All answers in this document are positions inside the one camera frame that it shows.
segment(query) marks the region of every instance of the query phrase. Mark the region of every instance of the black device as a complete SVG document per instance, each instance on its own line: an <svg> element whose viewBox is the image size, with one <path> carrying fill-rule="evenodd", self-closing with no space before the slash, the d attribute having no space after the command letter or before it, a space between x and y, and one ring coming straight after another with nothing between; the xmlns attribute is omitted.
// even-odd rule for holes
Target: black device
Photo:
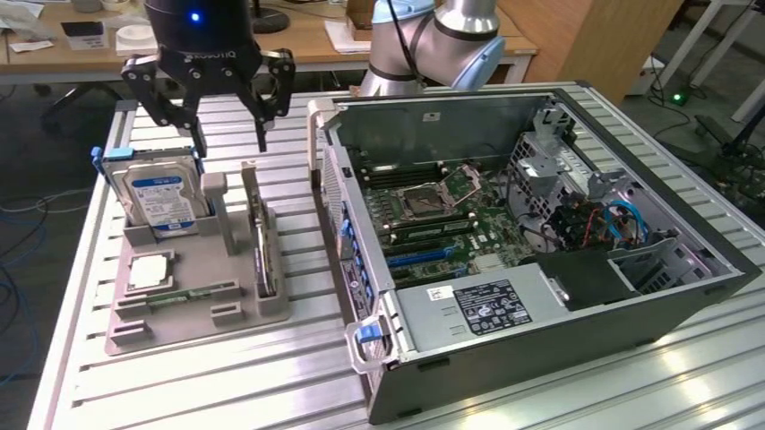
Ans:
<svg viewBox="0 0 765 430"><path fill-rule="evenodd" d="M291 51L260 51L252 37L247 0L147 0L145 11L159 52L155 56L132 57L121 68L121 79L153 121L162 126L174 125L190 135L204 157L196 116L200 98L232 93L255 118L258 147L264 152L268 124L290 111L295 76ZM262 65L275 81L267 99L250 84ZM155 87L158 69L186 89L182 106Z"/></svg>
<svg viewBox="0 0 765 430"><path fill-rule="evenodd" d="M260 0L252 0L252 32L270 34L286 30L290 27L290 16L284 12L260 7Z"/></svg>

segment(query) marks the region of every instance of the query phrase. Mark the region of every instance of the hard drive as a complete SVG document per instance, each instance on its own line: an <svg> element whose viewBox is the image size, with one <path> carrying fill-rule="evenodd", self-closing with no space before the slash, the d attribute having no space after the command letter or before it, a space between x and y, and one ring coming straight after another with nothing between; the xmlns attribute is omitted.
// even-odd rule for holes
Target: hard drive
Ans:
<svg viewBox="0 0 765 430"><path fill-rule="evenodd" d="M192 151L112 150L103 171L132 227L151 226L158 238L198 232L196 219L210 216L211 208Z"/></svg>

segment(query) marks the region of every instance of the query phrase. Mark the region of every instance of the black pcie slot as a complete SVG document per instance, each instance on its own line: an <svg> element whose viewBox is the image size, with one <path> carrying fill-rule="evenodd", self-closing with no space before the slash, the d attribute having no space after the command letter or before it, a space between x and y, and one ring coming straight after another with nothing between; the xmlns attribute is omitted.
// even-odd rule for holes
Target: black pcie slot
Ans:
<svg viewBox="0 0 765 430"><path fill-rule="evenodd" d="M395 282L395 288L411 288L421 285L430 284L433 282L442 282L443 280L453 280L457 277L454 272L443 273L441 275L427 276L425 278L403 279Z"/></svg>
<svg viewBox="0 0 765 430"><path fill-rule="evenodd" d="M433 239L442 239L446 237L454 237L454 236L461 236L461 235L466 235L469 233L474 232L474 227L473 225L466 227L466 228L455 228L451 230L442 230L439 233L434 233L431 235L427 236L414 236L411 237L410 235L407 235L407 231L399 231L399 233L396 233L398 235L398 239L396 239L396 243L404 243L404 242L422 242L423 240L433 240Z"/></svg>

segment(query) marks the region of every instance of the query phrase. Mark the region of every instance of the wooden desk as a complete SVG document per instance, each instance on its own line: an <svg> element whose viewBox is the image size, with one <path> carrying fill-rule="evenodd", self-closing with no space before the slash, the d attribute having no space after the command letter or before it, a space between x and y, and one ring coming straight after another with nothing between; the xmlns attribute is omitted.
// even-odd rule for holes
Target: wooden desk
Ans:
<svg viewBox="0 0 765 430"><path fill-rule="evenodd" d="M367 68L368 54L340 55L332 48L324 31L324 17L344 19L344 9L328 4L294 5L280 8L291 18L291 26L274 34L256 35L260 48L268 50L287 47L298 65L298 72L334 70L363 70ZM501 20L499 34L506 37L506 57L503 64L510 67L506 82L521 82L537 47L521 35L518 27L505 13L497 9ZM73 51L63 35L61 22L97 21L116 13L79 13L71 4L45 4L40 20L56 32L55 47L33 52L8 53L8 63L0 63L0 84L117 81L124 57L115 53L115 31L109 32L109 49ZM17 35L4 36L7 43L19 42Z"/></svg>

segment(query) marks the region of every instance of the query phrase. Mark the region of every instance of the metal slotted table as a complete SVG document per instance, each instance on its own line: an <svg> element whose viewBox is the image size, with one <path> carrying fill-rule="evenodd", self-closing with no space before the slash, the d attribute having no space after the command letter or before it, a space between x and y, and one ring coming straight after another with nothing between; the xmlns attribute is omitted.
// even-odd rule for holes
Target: metal slotted table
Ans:
<svg viewBox="0 0 765 430"><path fill-rule="evenodd" d="M765 266L765 232L594 90L561 87L639 160ZM371 428L307 181L306 104L346 93L295 95L291 114L259 154L254 125L234 98L203 100L206 170L228 174L226 201L244 208L236 173L256 159L264 200L279 214L292 318L283 323L119 357L104 354L123 212L99 178L29 428ZM602 167L614 160L578 129ZM108 145L186 139L141 109L119 109ZM765 422L765 277L694 315L651 345L571 367L375 429L635 428Z"/></svg>

